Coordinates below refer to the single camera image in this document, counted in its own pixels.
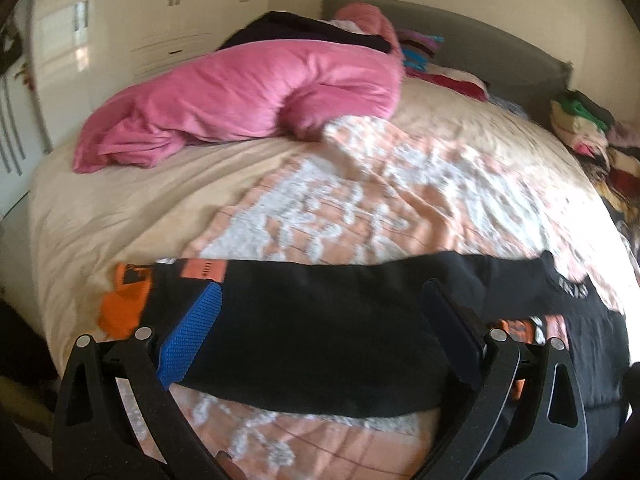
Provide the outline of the left hand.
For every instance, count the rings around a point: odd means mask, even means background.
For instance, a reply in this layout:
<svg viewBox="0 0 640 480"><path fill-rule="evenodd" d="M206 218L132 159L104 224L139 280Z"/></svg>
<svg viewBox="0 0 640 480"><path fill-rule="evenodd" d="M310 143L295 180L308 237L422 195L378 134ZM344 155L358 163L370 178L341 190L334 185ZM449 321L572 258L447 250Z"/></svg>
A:
<svg viewBox="0 0 640 480"><path fill-rule="evenodd" d="M242 471L227 452L219 451L215 458L217 463L232 480L247 480L247 476L244 474L244 471Z"/></svg>

